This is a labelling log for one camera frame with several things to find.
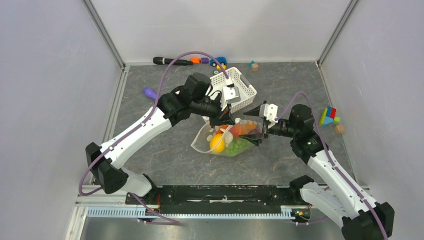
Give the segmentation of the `yellow toy lemon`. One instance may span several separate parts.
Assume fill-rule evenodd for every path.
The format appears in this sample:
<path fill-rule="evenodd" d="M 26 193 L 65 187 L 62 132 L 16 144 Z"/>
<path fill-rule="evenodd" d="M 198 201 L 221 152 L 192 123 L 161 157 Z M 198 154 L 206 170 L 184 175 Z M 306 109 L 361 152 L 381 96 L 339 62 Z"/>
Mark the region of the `yellow toy lemon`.
<path fill-rule="evenodd" d="M 222 133 L 218 133 L 210 139 L 209 148 L 214 154 L 222 153 L 225 150 L 226 142 Z"/>

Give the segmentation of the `green toy grapes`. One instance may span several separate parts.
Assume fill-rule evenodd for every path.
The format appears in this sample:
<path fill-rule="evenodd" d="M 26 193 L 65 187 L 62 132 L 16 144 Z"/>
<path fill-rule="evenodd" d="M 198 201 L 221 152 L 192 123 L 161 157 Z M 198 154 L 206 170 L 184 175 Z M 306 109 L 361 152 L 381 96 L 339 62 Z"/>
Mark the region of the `green toy grapes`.
<path fill-rule="evenodd" d="M 251 146 L 251 143 L 242 138 L 234 139 L 225 149 L 225 153 L 230 156 L 236 156 L 244 152 Z"/>

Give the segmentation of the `clear dotted zip bag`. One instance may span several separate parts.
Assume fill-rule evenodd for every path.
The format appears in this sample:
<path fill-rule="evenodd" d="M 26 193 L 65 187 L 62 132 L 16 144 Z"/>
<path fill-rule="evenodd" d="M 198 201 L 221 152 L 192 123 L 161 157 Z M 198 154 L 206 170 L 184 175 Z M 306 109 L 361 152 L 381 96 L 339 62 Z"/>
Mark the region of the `clear dotted zip bag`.
<path fill-rule="evenodd" d="M 254 146 L 241 136 L 258 134 L 261 130 L 261 123 L 247 119 L 236 119 L 234 125 L 210 126 L 206 123 L 190 146 L 202 154 L 235 157 Z"/>

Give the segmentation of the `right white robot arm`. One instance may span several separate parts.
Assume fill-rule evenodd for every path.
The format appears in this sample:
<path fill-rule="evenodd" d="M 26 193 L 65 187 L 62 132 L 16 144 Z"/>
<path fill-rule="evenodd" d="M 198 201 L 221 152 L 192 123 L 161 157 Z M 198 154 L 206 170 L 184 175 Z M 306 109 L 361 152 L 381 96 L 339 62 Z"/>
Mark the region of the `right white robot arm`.
<path fill-rule="evenodd" d="M 387 240 L 392 236 L 395 211 L 388 202 L 379 203 L 340 165 L 322 136 L 314 130 L 312 109 L 304 104 L 291 108 L 288 119 L 277 119 L 278 107 L 263 104 L 246 111 L 246 116 L 263 119 L 261 132 L 241 138 L 258 146 L 269 135 L 291 138 L 295 155 L 327 184 L 321 188 L 307 175 L 289 183 L 289 199 L 295 204 L 309 203 L 341 229 L 346 240 Z"/>

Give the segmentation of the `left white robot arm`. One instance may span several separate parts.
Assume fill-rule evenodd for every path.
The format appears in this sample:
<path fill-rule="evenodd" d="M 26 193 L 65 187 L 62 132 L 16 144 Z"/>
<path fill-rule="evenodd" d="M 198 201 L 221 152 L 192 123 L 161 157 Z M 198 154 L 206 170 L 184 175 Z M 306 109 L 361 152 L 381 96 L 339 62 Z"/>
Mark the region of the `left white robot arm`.
<path fill-rule="evenodd" d="M 240 99 L 240 94 L 230 77 L 226 83 L 212 99 L 207 95 L 212 88 L 210 78 L 198 72 L 191 74 L 184 85 L 161 95 L 148 114 L 122 133 L 101 145 L 89 143 L 85 148 L 88 169 L 84 173 L 92 173 L 106 194 L 125 190 L 136 194 L 145 204 L 153 203 L 157 198 L 153 184 L 146 176 L 124 169 L 125 163 L 154 137 L 192 114 L 208 117 L 213 127 L 233 125 L 231 104 Z"/>

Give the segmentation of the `white perforated plastic basket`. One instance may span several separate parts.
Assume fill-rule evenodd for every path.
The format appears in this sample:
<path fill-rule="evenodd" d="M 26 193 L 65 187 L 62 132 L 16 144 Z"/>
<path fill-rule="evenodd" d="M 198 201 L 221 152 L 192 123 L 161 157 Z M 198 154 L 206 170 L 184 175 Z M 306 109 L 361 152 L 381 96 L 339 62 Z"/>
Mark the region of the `white perforated plastic basket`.
<path fill-rule="evenodd" d="M 240 100 L 231 103 L 231 112 L 236 113 L 253 103 L 257 95 L 257 91 L 236 67 L 230 67 L 226 69 L 225 72 L 230 77 L 234 87 L 238 89 Z M 224 87 L 227 87 L 227 80 L 222 72 L 211 76 L 210 83 L 213 86 L 214 91 L 222 91 Z"/>

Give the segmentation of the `white toy garlic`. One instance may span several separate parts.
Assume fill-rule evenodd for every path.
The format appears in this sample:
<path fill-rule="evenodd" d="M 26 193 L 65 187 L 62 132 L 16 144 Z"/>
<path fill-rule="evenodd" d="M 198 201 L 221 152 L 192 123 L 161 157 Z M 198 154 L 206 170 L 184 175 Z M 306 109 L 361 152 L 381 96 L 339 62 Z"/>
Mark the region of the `white toy garlic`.
<path fill-rule="evenodd" d="M 225 146 L 226 146 L 226 147 L 229 147 L 229 145 L 231 144 L 231 142 L 232 142 L 232 141 L 233 141 L 233 139 L 234 139 L 233 134 L 232 134 L 230 131 L 224 131 L 224 132 L 222 133 L 222 136 L 223 136 L 224 141 L 225 141 Z"/>

